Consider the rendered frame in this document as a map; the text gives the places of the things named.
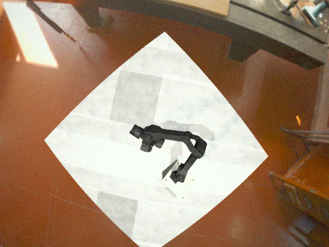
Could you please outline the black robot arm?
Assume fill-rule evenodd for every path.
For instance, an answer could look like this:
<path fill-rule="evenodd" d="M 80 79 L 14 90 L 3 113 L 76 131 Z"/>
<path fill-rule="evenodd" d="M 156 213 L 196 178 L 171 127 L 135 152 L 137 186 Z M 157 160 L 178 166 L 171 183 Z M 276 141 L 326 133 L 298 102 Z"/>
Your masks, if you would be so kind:
<path fill-rule="evenodd" d="M 162 129 L 157 125 L 146 126 L 144 129 L 142 129 L 135 124 L 131 129 L 130 134 L 137 139 L 142 139 L 140 150 L 144 152 L 151 152 L 152 147 L 154 147 L 156 143 L 156 140 L 159 139 L 173 140 L 186 144 L 191 154 L 184 164 L 180 163 L 178 170 L 175 170 L 171 173 L 170 178 L 175 184 L 177 182 L 184 182 L 188 170 L 197 159 L 200 159 L 204 156 L 207 147 L 207 143 L 202 138 L 192 134 L 190 131 L 184 132 L 167 130 Z M 195 145 L 192 144 L 190 139 L 196 141 Z"/>

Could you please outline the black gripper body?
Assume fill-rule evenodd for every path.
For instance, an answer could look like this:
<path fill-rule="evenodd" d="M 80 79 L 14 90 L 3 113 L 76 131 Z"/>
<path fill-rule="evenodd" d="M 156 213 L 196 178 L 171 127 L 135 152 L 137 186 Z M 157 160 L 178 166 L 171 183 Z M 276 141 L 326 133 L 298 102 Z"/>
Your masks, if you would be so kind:
<path fill-rule="evenodd" d="M 159 148 L 159 149 L 161 149 L 162 148 L 162 146 L 163 146 L 163 143 L 165 142 L 165 140 L 164 139 L 159 139 L 159 140 L 156 140 L 156 145 L 155 145 L 155 147 L 157 147 L 157 148 Z"/>

